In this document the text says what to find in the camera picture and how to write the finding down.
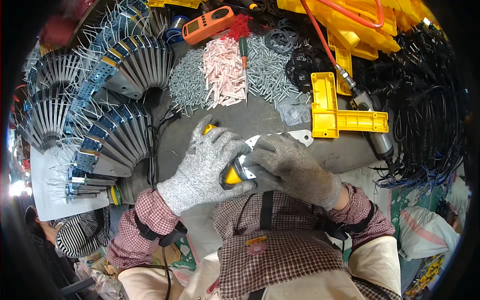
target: pile of screws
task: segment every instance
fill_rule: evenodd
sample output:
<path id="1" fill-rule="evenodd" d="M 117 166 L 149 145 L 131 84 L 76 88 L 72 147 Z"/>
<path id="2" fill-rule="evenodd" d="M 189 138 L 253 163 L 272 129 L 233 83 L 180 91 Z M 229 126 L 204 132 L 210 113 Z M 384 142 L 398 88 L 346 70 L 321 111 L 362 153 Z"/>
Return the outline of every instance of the pile of screws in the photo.
<path id="1" fill-rule="evenodd" d="M 285 64 L 290 55 L 283 55 L 265 46 L 263 36 L 251 35 L 248 39 L 248 92 L 263 96 L 265 101 L 278 102 L 298 98 L 302 93 L 285 75 Z"/>
<path id="2" fill-rule="evenodd" d="M 277 104 L 285 100 L 297 100 L 304 95 L 293 85 L 285 74 L 285 65 L 290 55 L 280 54 L 265 46 L 263 36 L 250 35 L 248 43 L 248 93 L 265 101 Z M 191 116 L 200 106 L 207 109 L 213 103 L 207 98 L 203 54 L 205 49 L 194 49 L 187 52 L 180 63 L 173 68 L 169 89 L 170 96 L 176 103 L 177 111 Z"/>
<path id="3" fill-rule="evenodd" d="M 205 97 L 205 75 L 203 74 L 205 49 L 189 50 L 180 60 L 180 63 L 172 69 L 169 90 L 170 97 L 176 103 L 177 111 L 182 111 L 183 115 L 190 116 L 200 105 L 207 108 Z"/>

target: screwdriver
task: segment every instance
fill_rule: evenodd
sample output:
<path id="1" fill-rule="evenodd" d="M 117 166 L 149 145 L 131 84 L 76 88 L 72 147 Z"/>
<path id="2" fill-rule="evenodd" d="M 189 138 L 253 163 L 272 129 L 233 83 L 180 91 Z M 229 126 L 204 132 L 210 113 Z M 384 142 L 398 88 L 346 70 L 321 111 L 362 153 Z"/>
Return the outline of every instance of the screwdriver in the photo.
<path id="1" fill-rule="evenodd" d="M 252 0 L 241 0 L 241 2 L 243 3 L 243 5 L 253 10 L 254 12 L 260 11 L 260 8 L 258 7 L 257 3 L 253 2 Z"/>
<path id="2" fill-rule="evenodd" d="M 245 77 L 245 104 L 248 105 L 247 99 L 247 92 L 248 92 L 248 81 L 247 81 L 247 38 L 241 36 L 239 38 L 239 47 L 240 47 L 240 56 L 241 56 L 241 63 L 243 66 L 243 76 Z"/>

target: gray work table surface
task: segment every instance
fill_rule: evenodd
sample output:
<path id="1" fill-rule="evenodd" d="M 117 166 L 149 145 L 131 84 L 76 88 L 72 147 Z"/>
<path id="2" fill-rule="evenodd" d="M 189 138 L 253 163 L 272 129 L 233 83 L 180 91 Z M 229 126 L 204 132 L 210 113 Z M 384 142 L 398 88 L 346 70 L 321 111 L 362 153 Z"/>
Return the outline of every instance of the gray work table surface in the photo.
<path id="1" fill-rule="evenodd" d="M 152 120 L 158 121 L 164 116 L 172 102 L 168 90 L 150 89 L 147 91 L 145 106 L 152 113 Z M 346 109 L 347 101 L 338 99 L 338 108 Z M 248 96 L 248 105 L 241 102 L 229 107 L 217 106 L 210 111 L 196 110 L 191 118 L 182 115 L 181 118 L 166 123 L 160 129 L 160 143 L 157 151 L 157 180 L 164 181 L 172 177 L 185 156 L 192 130 L 207 114 L 213 114 L 213 124 L 227 127 L 248 139 L 255 135 L 294 130 L 312 130 L 312 123 L 302 123 L 287 126 L 282 122 L 280 114 L 273 104 L 265 102 L 261 97 Z M 367 137 L 361 132 L 341 131 L 339 138 L 315 138 L 307 151 L 318 161 L 319 165 L 333 173 L 343 173 L 378 161 Z M 119 180 L 122 193 L 126 194 L 127 202 L 135 202 L 139 192 L 150 187 L 146 177 L 148 159 L 140 162 L 132 172 L 132 176 Z M 259 186 L 258 192 L 266 187 Z"/>

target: solder wire spool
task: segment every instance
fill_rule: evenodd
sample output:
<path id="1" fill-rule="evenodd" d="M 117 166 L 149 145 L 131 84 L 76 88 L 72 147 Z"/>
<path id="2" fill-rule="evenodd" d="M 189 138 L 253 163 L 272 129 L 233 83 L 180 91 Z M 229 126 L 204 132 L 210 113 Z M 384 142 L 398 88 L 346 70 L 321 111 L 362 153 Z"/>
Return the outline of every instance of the solder wire spool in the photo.
<path id="1" fill-rule="evenodd" d="M 177 43 L 183 41 L 181 30 L 185 24 L 190 22 L 190 19 L 185 16 L 175 16 L 170 22 L 171 26 L 165 32 L 165 39 L 167 43 Z"/>

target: checkered sleeve cover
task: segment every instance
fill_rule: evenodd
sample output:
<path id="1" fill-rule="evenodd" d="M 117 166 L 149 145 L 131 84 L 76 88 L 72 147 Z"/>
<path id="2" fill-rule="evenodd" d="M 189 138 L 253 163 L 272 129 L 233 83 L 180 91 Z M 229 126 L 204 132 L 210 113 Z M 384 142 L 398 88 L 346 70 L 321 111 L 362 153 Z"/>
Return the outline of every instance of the checkered sleeve cover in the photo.
<path id="1" fill-rule="evenodd" d="M 370 200 L 361 188 L 344 183 L 348 189 L 349 202 L 342 210 L 329 211 L 330 218 L 337 223 L 357 224 L 368 216 Z M 392 223 L 385 218 L 377 205 L 374 206 L 373 217 L 368 227 L 360 233 L 349 233 L 352 237 L 352 251 L 359 246 L 382 236 L 391 236 L 395 233 Z"/>
<path id="2" fill-rule="evenodd" d="M 140 236 L 135 224 L 135 212 L 140 222 L 159 234 L 169 234 L 178 222 L 178 217 L 172 213 L 157 191 L 148 189 L 140 192 L 135 209 L 123 213 L 119 232 L 108 247 L 108 261 L 123 269 L 139 264 L 151 264 L 152 252 L 158 246 L 158 239 L 150 241 Z"/>

